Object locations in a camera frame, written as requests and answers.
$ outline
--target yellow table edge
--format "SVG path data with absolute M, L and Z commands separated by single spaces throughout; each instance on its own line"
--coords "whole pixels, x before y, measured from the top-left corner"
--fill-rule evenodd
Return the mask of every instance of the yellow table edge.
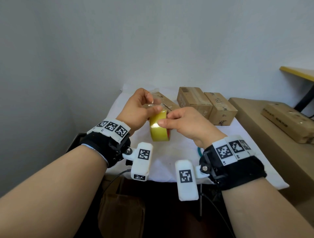
M 280 69 L 281 71 L 285 71 L 285 72 L 294 74 L 294 75 L 296 75 L 296 76 L 299 76 L 299 77 L 302 77 L 302 78 L 305 78 L 305 79 L 307 79 L 307 80 L 310 80 L 310 81 L 313 81 L 313 82 L 314 82 L 314 75 L 310 75 L 310 74 L 307 74 L 307 73 L 303 73 L 303 72 L 301 72 L 301 71 L 298 71 L 298 69 L 303 70 L 302 68 L 292 68 L 292 67 L 281 66 L 279 69 Z

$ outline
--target hand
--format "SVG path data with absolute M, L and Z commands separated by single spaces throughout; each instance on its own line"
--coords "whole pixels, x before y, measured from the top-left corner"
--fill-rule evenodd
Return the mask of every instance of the hand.
M 142 108 L 142 105 L 145 103 L 151 104 L 153 101 L 154 104 L 161 103 L 160 100 L 154 100 L 149 91 L 140 88 L 129 98 L 122 109 L 122 112 L 116 119 L 131 127 L 130 134 L 133 135 L 133 133 L 141 128 L 151 116 L 154 116 L 162 111 L 162 106 Z
M 160 119 L 157 123 L 163 128 L 176 129 L 204 149 L 226 137 L 193 107 L 174 110 L 167 115 L 167 119 Z

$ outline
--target black table leg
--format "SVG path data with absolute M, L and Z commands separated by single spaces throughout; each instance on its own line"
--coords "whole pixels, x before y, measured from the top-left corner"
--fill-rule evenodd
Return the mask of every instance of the black table leg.
M 314 98 L 314 85 L 308 91 L 308 93 L 302 98 L 302 100 L 295 106 L 295 109 L 301 112 Z

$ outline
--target forearm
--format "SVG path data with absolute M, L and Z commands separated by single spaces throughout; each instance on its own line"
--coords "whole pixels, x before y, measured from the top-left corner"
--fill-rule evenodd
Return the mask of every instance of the forearm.
M 79 146 L 0 199 L 1 237 L 73 237 L 107 169 Z
M 314 237 L 313 228 L 265 178 L 222 195 L 236 237 Z

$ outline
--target qr-like marker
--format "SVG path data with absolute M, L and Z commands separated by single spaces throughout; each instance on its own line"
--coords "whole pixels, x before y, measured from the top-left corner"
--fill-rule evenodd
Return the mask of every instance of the qr-like marker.
M 105 124 L 107 124 L 108 121 L 102 121 L 97 125 L 97 127 L 103 127 Z
M 232 156 L 232 153 L 227 145 L 223 145 L 216 148 L 216 151 L 220 159 L 225 159 L 225 158 L 228 158 L 229 156 Z
M 241 145 L 244 147 L 244 149 L 251 149 L 251 148 L 247 145 L 247 143 L 245 142 L 245 140 L 239 140 L 239 141 L 240 141 Z
M 192 181 L 192 174 L 191 170 L 179 170 L 180 174 L 180 182 L 181 183 L 191 183 Z
M 108 125 L 105 126 L 105 129 L 109 130 L 109 131 L 113 131 L 114 129 L 116 129 L 118 125 L 113 123 L 113 122 L 109 122 Z
M 134 179 L 145 180 L 145 176 L 134 174 Z
M 229 142 L 229 145 L 231 146 L 234 153 L 239 153 L 239 152 L 244 151 L 243 146 L 241 145 L 240 141 L 238 141 L 238 140 Z
M 127 133 L 127 130 L 123 126 L 119 126 L 116 130 L 115 133 L 117 133 L 120 137 L 124 137 L 124 135 Z
M 150 150 L 140 149 L 139 154 L 138 154 L 138 158 L 143 159 L 143 160 L 148 160 L 149 154 L 150 154 Z

